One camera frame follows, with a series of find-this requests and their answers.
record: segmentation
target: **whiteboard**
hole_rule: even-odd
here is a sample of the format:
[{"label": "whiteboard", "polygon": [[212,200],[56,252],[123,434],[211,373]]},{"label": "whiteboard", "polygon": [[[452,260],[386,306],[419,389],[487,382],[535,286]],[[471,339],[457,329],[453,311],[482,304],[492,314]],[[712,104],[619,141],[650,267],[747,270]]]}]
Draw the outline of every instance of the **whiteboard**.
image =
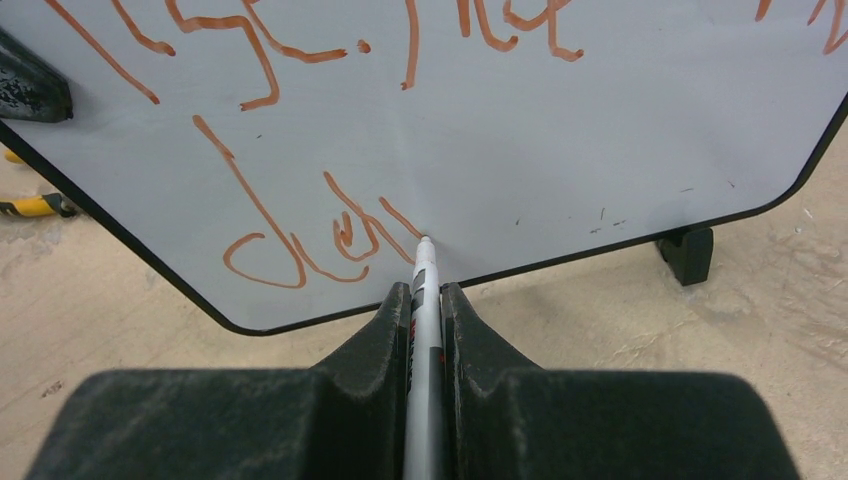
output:
[{"label": "whiteboard", "polygon": [[420,232],[465,281],[775,201],[844,118],[844,6],[5,0],[75,116],[2,140],[276,331],[379,302]]}]

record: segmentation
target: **concrete floor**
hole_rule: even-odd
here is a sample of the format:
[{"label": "concrete floor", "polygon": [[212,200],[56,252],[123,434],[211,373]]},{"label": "concrete floor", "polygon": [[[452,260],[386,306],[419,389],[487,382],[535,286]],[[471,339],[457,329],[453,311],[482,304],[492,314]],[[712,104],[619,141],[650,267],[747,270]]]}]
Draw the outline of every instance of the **concrete floor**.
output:
[{"label": "concrete floor", "polygon": [[[0,165],[0,192],[49,191]],[[731,372],[771,408],[807,478],[848,472],[848,132],[777,209],[719,227],[709,282],[643,245],[468,289],[546,368]],[[89,218],[0,219],[0,478],[24,474],[62,403],[127,367],[306,367],[369,318],[270,338],[219,327]]]}]

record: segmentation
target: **yellow object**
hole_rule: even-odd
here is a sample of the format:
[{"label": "yellow object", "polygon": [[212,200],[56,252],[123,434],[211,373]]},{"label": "yellow object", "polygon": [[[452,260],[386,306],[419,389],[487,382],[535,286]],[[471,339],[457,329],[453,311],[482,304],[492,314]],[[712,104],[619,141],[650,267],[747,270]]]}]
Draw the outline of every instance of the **yellow object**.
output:
[{"label": "yellow object", "polygon": [[59,214],[63,217],[76,215],[76,210],[61,193],[48,193],[39,197],[20,200],[0,200],[0,214],[17,217],[41,217]]},{"label": "yellow object", "polygon": [[6,160],[8,160],[12,163],[17,163],[17,164],[21,164],[21,165],[23,165],[23,163],[24,163],[24,161],[21,160],[21,157],[15,155],[15,152],[13,152],[11,150],[6,150],[6,153],[3,155],[3,157]]}]

